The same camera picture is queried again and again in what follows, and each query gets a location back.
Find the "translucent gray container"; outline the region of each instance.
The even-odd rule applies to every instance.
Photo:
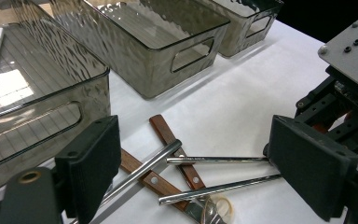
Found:
[[[283,2],[280,0],[196,0],[231,20],[219,53],[225,57],[266,38]]]
[[[4,27],[0,49],[0,187],[110,115],[108,67],[38,6],[13,4],[21,22]]]
[[[229,23],[192,0],[51,3],[54,18],[146,99],[211,66]]]

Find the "bolt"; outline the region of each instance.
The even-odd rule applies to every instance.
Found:
[[[328,51],[328,47],[326,45],[323,45],[319,48],[318,53],[324,55],[327,53],[327,51]]]
[[[152,184],[158,183],[158,179],[156,177],[152,177],[151,181],[152,181]]]
[[[355,40],[354,40],[353,45],[354,45],[354,46],[358,46],[358,39],[355,39]]]
[[[358,27],[358,22],[356,21],[352,24],[352,28],[357,28],[357,27]]]
[[[344,52],[345,52],[345,53],[351,52],[351,47],[347,46],[347,47],[344,49]]]

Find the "white table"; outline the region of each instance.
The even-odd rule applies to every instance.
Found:
[[[217,56],[212,67],[150,101],[112,73],[112,114],[119,117],[122,147],[140,161],[159,151],[163,145],[148,119],[161,114],[188,156],[262,156],[272,116],[293,117],[296,101],[327,77],[327,63],[317,54],[322,44],[275,21],[261,43],[230,59]],[[207,187],[278,173],[265,163],[196,169]],[[120,171],[115,183],[126,175]],[[161,175],[188,190],[174,167]],[[235,209],[232,223],[324,223],[284,179],[223,195]],[[98,222],[193,223],[172,206],[159,206],[157,195],[147,188],[134,187],[110,204]]]

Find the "brown wooden handle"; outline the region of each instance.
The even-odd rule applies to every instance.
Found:
[[[142,163],[140,161],[136,160],[123,148],[121,149],[121,169],[127,173],[132,173],[141,165]],[[146,174],[141,176],[141,178],[139,178],[139,181],[149,189],[153,190],[153,192],[155,192],[158,196],[171,195],[182,192],[153,171],[148,171]],[[185,211],[187,205],[188,202],[186,201],[173,204],[173,206],[182,212]]]
[[[164,146],[167,146],[176,139],[167,122],[161,115],[156,115],[150,118],[149,121]],[[173,155],[175,157],[180,157],[185,156],[186,154],[180,147],[175,153],[173,153]],[[205,188],[205,184],[202,182],[199,173],[197,173],[196,169],[192,165],[179,165],[178,169],[191,189]]]

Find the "white tablecloth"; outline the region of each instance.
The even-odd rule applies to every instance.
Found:
[[[262,156],[272,116],[293,117],[296,101],[327,77],[327,63],[317,54],[322,44],[275,21],[264,41],[230,59],[217,56],[212,67],[150,101],[112,73],[112,114],[119,117],[122,147],[140,161],[162,149],[148,121],[161,114],[188,156]],[[265,163],[196,165],[196,169],[207,187],[278,173]],[[161,175],[188,190],[174,167]],[[125,176],[120,171],[115,183]],[[157,195],[140,186],[117,196],[96,221],[193,223],[172,206],[159,206]],[[223,195],[235,209],[232,223],[324,223],[284,179]]]

